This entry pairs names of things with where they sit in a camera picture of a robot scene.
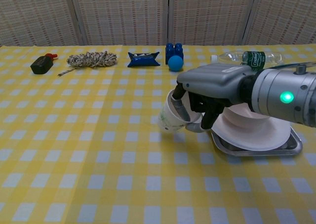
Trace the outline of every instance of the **woven screen panel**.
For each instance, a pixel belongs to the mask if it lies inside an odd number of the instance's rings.
[[[251,0],[174,0],[173,42],[235,45]]]
[[[66,0],[0,0],[0,45],[77,45]]]
[[[166,0],[78,0],[89,45],[165,43]]]
[[[250,45],[316,43],[316,0],[259,0]]]

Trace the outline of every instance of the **stack of plates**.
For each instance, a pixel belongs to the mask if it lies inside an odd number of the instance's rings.
[[[253,113],[244,103],[225,108],[212,130],[236,147],[268,151],[288,141],[291,126],[288,121]]]

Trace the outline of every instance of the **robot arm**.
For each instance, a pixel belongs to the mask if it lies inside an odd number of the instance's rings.
[[[211,129],[224,107],[248,103],[260,114],[316,127],[316,75],[300,65],[296,72],[266,69],[253,72],[249,66],[211,64],[181,73],[173,93],[173,104],[184,119],[188,114],[181,97],[189,93],[195,112],[205,112],[200,124],[187,129]]]

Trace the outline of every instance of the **white plate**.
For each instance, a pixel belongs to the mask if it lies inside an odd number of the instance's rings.
[[[261,127],[243,129],[230,123],[222,114],[212,130],[222,139],[242,149],[268,151],[282,146],[290,137],[290,122],[270,117]]]

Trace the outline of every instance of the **red cap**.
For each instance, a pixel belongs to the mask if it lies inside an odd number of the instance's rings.
[[[57,54],[47,53],[47,54],[45,54],[45,56],[46,56],[46,57],[50,57],[50,59],[53,61],[53,60],[54,60],[54,58],[56,58],[56,57],[57,57]]]

